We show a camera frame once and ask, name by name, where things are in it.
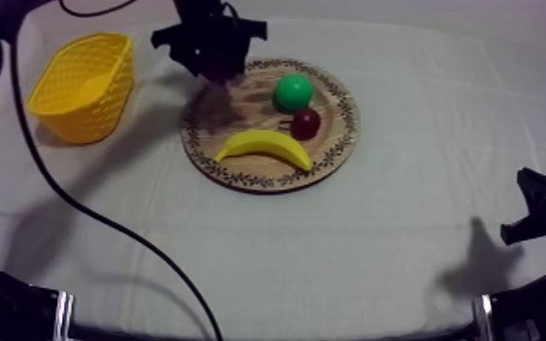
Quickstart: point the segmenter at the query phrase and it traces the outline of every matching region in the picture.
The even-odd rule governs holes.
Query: metal clamp
[[[57,298],[57,309],[55,309],[55,324],[53,329],[52,341],[69,341],[68,330],[72,321],[74,309],[74,295],[65,291],[59,292]]]

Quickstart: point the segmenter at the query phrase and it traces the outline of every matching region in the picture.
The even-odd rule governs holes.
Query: green ball
[[[290,110],[307,108],[313,97],[313,83],[300,73],[285,75],[275,89],[275,99]]]

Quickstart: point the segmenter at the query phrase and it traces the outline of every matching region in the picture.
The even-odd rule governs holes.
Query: white wall
[[[105,8],[122,0],[68,0],[81,10]],[[242,15],[357,20],[408,24],[503,39],[546,48],[546,0],[230,0]],[[33,15],[45,32],[111,23],[177,20],[172,0],[141,0],[108,17],[74,19],[57,4]]]

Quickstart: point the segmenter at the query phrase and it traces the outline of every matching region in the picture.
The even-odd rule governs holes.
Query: plastic fruit
[[[311,109],[302,109],[294,114],[294,119],[290,124],[290,133],[292,137],[299,140],[310,140],[317,135],[322,120],[319,114]]]
[[[248,130],[229,137],[222,150],[214,158],[221,162],[227,156],[239,156],[263,152],[284,159],[304,171],[311,170],[311,159],[305,148],[296,140],[281,132]]]
[[[285,75],[275,88],[275,99],[284,108],[298,110],[308,107],[313,97],[313,84],[300,73]]]

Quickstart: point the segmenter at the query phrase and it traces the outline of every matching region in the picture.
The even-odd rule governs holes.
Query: red ball
[[[299,141],[310,140],[317,135],[321,124],[322,120],[315,110],[311,108],[301,109],[294,113],[290,133],[293,138]]]

